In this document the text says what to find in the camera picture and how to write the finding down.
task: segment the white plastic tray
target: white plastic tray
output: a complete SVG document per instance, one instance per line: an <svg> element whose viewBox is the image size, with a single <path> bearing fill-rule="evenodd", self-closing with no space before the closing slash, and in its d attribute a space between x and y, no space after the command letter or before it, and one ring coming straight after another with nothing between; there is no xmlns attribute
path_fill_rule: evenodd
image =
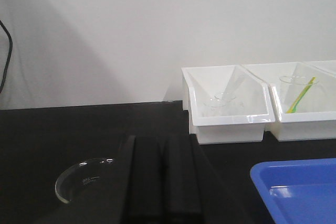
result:
<svg viewBox="0 0 336 224"><path fill-rule="evenodd" d="M243 65L248 71L269 85L276 122L269 130L279 141L310 140L336 137L336 78L303 62ZM280 102L280 76L314 76L325 90L324 96L315 97L323 104L320 111L286 113Z"/></svg>
<svg viewBox="0 0 336 224"><path fill-rule="evenodd" d="M190 133L199 143L256 142L263 139L266 123L275 117L267 84L242 66L182 68L183 108L189 111ZM209 116L204 103L220 91L232 87L243 78L233 92L233 114Z"/></svg>
<svg viewBox="0 0 336 224"><path fill-rule="evenodd" d="M305 63L336 76L336 60L307 61Z"/></svg>

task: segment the clear glass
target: clear glass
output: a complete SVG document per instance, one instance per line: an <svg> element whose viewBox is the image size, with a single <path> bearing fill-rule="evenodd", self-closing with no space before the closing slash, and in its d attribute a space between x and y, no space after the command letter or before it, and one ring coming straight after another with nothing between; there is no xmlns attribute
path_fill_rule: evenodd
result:
<svg viewBox="0 0 336 224"><path fill-rule="evenodd" d="M56 180L55 193L63 203L70 203L81 191L100 178L113 164L113 158L93 158L66 169Z"/></svg>
<svg viewBox="0 0 336 224"><path fill-rule="evenodd" d="M316 78L308 76L281 76L280 78L280 101L284 113L294 104L296 113L323 111L325 106L326 92Z"/></svg>
<svg viewBox="0 0 336 224"><path fill-rule="evenodd" d="M204 102L203 116L225 116L237 114L235 111L235 96L230 99L222 99L223 92L216 93L213 98Z"/></svg>

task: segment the white wall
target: white wall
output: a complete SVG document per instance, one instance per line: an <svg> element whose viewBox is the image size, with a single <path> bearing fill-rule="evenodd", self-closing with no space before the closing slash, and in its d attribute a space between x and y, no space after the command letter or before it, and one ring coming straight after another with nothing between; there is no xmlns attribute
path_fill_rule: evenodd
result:
<svg viewBox="0 0 336 224"><path fill-rule="evenodd" d="M180 67L334 59L335 18L336 0L0 0L0 108L179 100Z"/></svg>

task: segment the black cable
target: black cable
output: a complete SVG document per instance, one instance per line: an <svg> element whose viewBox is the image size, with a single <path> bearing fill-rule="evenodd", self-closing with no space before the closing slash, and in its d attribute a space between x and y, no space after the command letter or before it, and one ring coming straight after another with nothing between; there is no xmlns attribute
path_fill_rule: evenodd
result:
<svg viewBox="0 0 336 224"><path fill-rule="evenodd" d="M2 81L1 81L1 84L0 84L0 93L1 93L2 89L4 88L4 85L5 85L6 76L7 76L7 69L8 69L8 66L9 66L9 61L11 60L10 58L12 56L13 41L12 41L12 37L11 37L9 31L7 30L7 28L5 27L5 25L1 22L1 20L0 20L0 26L5 31L5 33L6 33L7 37L8 37L8 40L9 40L9 50L8 50L6 65L5 65L4 73L2 75Z"/></svg>

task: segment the black table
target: black table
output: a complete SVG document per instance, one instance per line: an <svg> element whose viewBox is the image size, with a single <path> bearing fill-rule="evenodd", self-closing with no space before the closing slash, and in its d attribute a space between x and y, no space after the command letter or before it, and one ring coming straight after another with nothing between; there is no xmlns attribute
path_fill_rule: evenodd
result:
<svg viewBox="0 0 336 224"><path fill-rule="evenodd" d="M55 180L69 166L115 157L129 135L187 134L181 101L0 111L0 223L31 223L57 209ZM250 177L263 161L336 157L336 140L203 145L255 223L274 223Z"/></svg>

